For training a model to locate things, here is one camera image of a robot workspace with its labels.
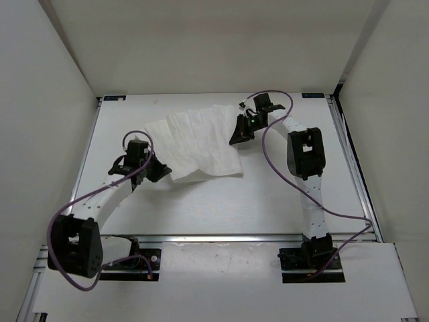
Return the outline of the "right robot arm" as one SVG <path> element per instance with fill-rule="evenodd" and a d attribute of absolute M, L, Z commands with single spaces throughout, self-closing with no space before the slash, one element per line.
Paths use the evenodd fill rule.
<path fill-rule="evenodd" d="M 321 130 L 296 121 L 290 116 L 291 109 L 272 103 L 268 93 L 251 98 L 254 109 L 246 106 L 246 100 L 239 104 L 241 113 L 229 144 L 248 142 L 261 129 L 264 132 L 274 129 L 287 141 L 286 164 L 301 193 L 304 218 L 301 260 L 305 266 L 316 268 L 333 253 L 332 237 L 322 209 L 321 183 L 326 158 Z"/>

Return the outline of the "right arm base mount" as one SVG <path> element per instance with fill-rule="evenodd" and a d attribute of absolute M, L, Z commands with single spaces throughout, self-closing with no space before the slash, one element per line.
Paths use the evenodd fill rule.
<path fill-rule="evenodd" d="M 299 248 L 280 248 L 278 258 L 284 284 L 345 281 L 339 252 L 330 234 L 304 237 Z"/>

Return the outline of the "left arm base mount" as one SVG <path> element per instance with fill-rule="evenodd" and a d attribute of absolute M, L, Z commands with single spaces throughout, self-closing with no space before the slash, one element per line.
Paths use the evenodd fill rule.
<path fill-rule="evenodd" d="M 100 281 L 157 282 L 160 278 L 162 249 L 141 244 L 131 255 L 134 253 L 145 260 L 134 258 L 109 266 L 103 270 Z"/>

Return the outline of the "white pleated skirt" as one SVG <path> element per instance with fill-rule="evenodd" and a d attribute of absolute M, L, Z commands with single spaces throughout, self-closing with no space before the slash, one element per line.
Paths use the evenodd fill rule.
<path fill-rule="evenodd" d="M 237 112 L 231 105 L 171 113 L 145 124 L 155 153 L 172 169 L 174 183 L 203 182 L 214 178 L 243 176 L 239 153 L 229 140 Z"/>

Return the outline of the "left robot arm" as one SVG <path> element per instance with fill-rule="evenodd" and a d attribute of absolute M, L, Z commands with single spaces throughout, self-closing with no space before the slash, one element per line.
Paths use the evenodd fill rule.
<path fill-rule="evenodd" d="M 171 172 L 157 159 L 151 140 L 130 140 L 102 185 L 77 198 L 71 214 L 60 213 L 51 220 L 48 268 L 65 276 L 95 277 L 103 264 L 101 229 L 107 219 L 143 181 L 156 183 Z"/>

